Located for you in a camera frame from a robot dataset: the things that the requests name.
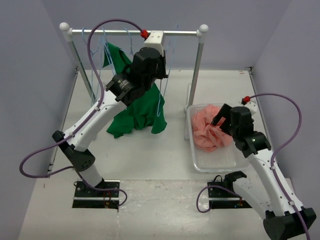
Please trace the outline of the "blue hanger of pink shirt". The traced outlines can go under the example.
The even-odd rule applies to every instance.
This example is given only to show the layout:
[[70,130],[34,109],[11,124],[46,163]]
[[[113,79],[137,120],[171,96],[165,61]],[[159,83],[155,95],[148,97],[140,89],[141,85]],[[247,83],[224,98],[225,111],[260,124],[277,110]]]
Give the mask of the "blue hanger of pink shirt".
[[168,77],[166,78],[166,82],[164,85],[164,90],[162,91],[162,80],[160,81],[160,86],[159,86],[159,97],[158,97],[158,104],[157,104],[157,111],[156,111],[156,116],[159,117],[161,114],[161,99],[165,99],[167,87],[168,87],[168,82],[169,82],[169,77],[171,73],[171,69],[173,66],[173,61],[174,61],[174,56],[175,56],[175,49],[176,49],[176,42],[177,42],[177,37],[172,36],[167,44],[167,47],[165,48],[166,53],[169,54],[169,66],[168,66]]

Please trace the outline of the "pink t shirt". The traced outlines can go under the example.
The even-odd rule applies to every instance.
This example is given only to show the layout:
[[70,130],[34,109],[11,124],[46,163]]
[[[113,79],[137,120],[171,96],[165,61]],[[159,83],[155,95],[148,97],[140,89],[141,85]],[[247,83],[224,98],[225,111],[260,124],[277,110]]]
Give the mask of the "pink t shirt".
[[233,141],[231,136],[220,129],[223,119],[218,122],[217,126],[212,125],[213,118],[219,110],[220,107],[209,104],[191,118],[194,144],[198,149],[207,153],[228,147]]

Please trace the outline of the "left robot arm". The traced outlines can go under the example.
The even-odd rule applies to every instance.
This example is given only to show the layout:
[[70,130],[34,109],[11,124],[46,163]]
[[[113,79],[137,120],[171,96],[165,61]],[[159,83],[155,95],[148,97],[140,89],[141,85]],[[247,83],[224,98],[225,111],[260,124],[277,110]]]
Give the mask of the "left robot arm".
[[116,115],[138,101],[146,103],[155,80],[164,79],[166,54],[162,45],[145,44],[124,67],[103,87],[102,96],[72,127],[56,131],[52,138],[87,183],[86,190],[97,197],[103,193],[103,178],[95,166],[96,158],[88,147],[99,131]]

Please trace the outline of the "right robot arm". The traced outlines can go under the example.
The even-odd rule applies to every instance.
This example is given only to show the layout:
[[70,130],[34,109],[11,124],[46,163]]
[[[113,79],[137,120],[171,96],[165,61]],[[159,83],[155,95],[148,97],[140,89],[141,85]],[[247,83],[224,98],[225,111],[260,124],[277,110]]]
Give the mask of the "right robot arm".
[[211,123],[232,137],[235,147],[262,183],[257,185],[241,171],[232,172],[225,177],[224,193],[244,198],[263,220],[264,230],[271,240],[306,234],[317,215],[312,208],[306,208],[290,188],[273,158],[267,137],[254,129],[252,110],[225,103]]

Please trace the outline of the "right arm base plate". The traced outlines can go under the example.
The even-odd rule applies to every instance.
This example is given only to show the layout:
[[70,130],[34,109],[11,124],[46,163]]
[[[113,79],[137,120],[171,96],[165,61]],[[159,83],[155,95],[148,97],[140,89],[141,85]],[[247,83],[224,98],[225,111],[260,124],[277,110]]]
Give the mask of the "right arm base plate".
[[207,190],[209,207],[211,209],[251,209],[252,207],[243,199],[236,197],[223,189],[210,187]]

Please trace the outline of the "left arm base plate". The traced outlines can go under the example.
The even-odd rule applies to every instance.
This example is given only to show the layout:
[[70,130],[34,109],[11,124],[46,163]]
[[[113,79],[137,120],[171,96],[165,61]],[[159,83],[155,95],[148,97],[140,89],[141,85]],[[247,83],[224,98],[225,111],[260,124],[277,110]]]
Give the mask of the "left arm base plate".
[[82,181],[75,181],[72,208],[74,209],[119,209],[118,191],[96,191]]

